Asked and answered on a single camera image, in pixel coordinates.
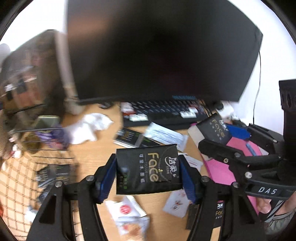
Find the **white wall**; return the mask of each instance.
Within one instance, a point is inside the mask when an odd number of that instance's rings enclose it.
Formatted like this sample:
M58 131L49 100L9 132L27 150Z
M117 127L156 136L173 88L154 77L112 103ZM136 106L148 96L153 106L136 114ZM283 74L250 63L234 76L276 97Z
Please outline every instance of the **white wall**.
M283 133L279 80L296 78L296 45L278 17L260 0L229 0L261 30L261 88L255 108L255 124ZM237 115L253 122L253 105L259 85L259 58L238 104Z
M66 30L67 0L34 0L12 22L0 44L14 51L23 43L47 29Z
M296 45L277 16L260 0L229 0L244 12L263 33L261 46L261 89L255 109L255 124L283 132L279 80L296 78ZM34 0L13 21L0 44L14 51L21 44L47 29L66 32L67 0ZM239 103L238 116L252 122L253 104L259 83L259 61Z

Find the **person's hand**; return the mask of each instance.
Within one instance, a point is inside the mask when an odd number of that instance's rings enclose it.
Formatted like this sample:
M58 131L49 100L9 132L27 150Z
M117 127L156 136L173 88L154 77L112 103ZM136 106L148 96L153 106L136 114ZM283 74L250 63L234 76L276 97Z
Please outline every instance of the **person's hand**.
M271 211L271 199L256 197L257 209L261 213L269 213Z
M257 209L261 213L269 213L271 211L271 199L256 197ZM296 192L284 203L284 205L276 212L276 215L289 213L296 208Z

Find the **paper card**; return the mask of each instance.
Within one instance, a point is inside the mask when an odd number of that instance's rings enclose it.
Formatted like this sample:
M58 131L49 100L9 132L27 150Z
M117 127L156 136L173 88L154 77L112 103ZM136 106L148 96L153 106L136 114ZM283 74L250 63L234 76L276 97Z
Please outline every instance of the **paper card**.
M190 201L187 199L183 189L172 191L163 211L176 217L183 218L186 215L189 202Z
M178 153L179 155L183 155L185 159L187 160L189 166L195 167L199 172L202 168L203 162L199 161L191 156L188 156L186 153Z
M182 135L155 123L148 126L144 136L165 145L177 144L179 151L184 151L188 140L188 135Z

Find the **black keyboard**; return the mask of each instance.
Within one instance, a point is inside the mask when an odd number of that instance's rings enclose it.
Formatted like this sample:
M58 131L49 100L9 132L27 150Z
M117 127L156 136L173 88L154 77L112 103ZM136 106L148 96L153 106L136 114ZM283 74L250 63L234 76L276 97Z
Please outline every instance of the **black keyboard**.
M122 102L123 126L147 126L151 122L171 130L188 129L208 117L200 100Z

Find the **computer monitor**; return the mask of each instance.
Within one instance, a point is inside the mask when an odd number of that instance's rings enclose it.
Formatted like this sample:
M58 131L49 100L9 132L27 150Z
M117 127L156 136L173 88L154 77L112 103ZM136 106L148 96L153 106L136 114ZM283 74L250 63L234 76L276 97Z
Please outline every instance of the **computer monitor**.
M67 17L81 104L239 101L262 41L228 0L69 0Z

